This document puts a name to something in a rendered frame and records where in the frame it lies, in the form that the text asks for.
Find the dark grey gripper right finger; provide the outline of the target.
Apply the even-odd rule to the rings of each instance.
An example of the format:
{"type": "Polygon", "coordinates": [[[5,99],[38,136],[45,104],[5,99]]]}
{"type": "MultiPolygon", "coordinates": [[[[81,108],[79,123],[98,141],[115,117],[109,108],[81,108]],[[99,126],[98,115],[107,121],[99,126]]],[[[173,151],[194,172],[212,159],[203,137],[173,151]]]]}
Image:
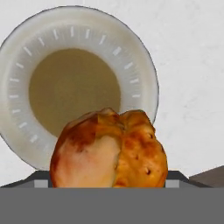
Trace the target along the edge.
{"type": "Polygon", "coordinates": [[[190,180],[180,171],[168,171],[168,175],[164,184],[165,188],[186,188],[186,187],[205,187],[208,185],[190,180]]]}

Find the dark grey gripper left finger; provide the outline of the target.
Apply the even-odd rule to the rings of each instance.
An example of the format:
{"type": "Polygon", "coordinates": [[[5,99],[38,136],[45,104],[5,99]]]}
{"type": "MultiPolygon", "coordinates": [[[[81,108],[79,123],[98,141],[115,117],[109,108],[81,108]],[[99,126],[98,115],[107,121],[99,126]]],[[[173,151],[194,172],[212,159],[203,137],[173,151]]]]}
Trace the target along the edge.
{"type": "Polygon", "coordinates": [[[28,178],[4,185],[3,188],[51,188],[53,183],[48,171],[35,171],[28,178]]]}

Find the browned chicken drumstick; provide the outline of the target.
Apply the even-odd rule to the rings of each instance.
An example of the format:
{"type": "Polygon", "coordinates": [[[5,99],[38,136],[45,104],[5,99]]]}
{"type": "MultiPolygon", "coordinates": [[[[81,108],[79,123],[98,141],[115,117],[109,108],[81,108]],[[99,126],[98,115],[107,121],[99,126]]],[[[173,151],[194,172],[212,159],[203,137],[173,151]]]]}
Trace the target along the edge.
{"type": "Polygon", "coordinates": [[[54,187],[162,187],[167,175],[164,147],[140,109],[105,108],[70,122],[50,164],[54,187]]]}

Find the dark brown flat object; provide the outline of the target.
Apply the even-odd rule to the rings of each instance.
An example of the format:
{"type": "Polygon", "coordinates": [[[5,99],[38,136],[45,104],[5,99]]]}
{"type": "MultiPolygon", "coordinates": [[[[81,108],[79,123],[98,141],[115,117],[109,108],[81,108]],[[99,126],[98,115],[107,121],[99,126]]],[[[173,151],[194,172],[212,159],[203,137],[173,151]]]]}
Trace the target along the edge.
{"type": "Polygon", "coordinates": [[[224,187],[224,165],[193,175],[189,179],[211,187],[224,187]]]}

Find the white plate with beige centre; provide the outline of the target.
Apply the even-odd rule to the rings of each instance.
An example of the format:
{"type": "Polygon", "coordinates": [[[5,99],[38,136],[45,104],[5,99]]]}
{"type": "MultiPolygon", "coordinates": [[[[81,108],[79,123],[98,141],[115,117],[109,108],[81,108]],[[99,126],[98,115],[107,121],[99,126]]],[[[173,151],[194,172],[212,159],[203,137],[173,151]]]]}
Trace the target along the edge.
{"type": "Polygon", "coordinates": [[[158,110],[158,78],[141,39],[100,10],[63,6],[27,18],[0,45],[0,136],[48,170],[69,121],[111,107],[158,110]]]}

